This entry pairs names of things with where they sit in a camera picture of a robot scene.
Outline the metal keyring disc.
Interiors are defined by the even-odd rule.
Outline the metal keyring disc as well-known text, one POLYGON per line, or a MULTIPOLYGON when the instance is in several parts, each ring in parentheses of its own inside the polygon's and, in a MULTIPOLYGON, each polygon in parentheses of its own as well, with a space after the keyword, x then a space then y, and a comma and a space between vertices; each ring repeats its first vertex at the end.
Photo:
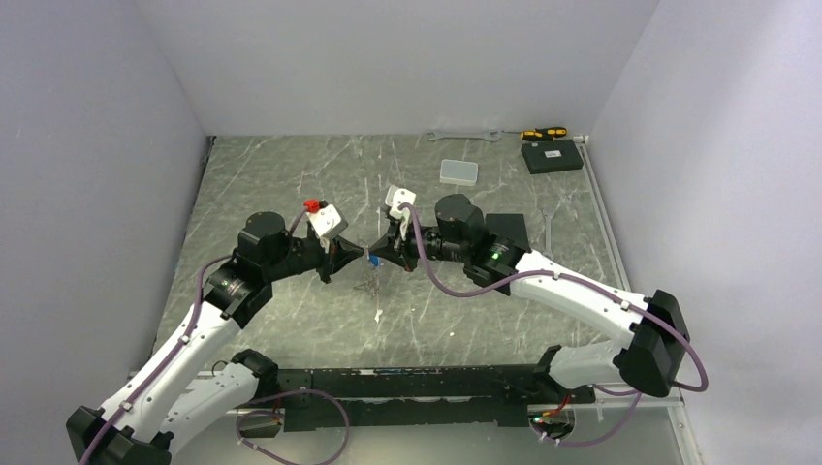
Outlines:
POLYGON ((364 248, 364 255, 362 256, 363 273, 362 280, 356 284, 353 289, 366 293, 369 297, 376 298, 379 295, 380 278, 379 268, 374 267, 368 261, 368 244, 364 240, 359 240, 358 245, 364 248))

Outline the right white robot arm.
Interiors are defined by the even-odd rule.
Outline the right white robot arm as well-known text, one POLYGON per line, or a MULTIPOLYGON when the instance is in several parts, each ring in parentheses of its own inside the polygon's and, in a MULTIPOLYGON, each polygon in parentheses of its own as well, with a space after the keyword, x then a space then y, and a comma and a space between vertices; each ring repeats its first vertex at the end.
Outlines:
POLYGON ((695 359, 675 296, 647 296, 609 287, 572 271, 541 252, 492 232, 482 210, 462 194, 441 198, 436 225, 425 227, 415 194, 392 187, 385 199, 389 227, 370 253, 406 271, 422 265, 446 295, 471 298, 500 292, 545 304, 593 327, 607 338, 580 348, 546 350, 534 376, 540 398, 556 402, 571 389, 624 383, 641 394, 665 397, 682 388, 677 376, 695 359))

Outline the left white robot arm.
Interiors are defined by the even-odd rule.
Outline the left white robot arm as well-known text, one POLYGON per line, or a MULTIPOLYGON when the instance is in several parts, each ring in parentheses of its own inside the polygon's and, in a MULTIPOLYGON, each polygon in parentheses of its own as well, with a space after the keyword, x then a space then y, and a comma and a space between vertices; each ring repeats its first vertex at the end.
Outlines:
POLYGON ((197 275, 194 303, 170 338, 138 373, 97 409, 78 408, 66 427, 80 464, 168 464, 184 445, 227 410, 264 407, 314 393, 309 378, 290 380, 278 365, 250 349, 222 372, 193 387, 201 368, 271 300, 274 282, 316 271, 322 282, 361 257, 341 237, 348 223, 332 204, 309 201, 299 215, 305 237, 283 217, 251 215, 218 269, 197 275))

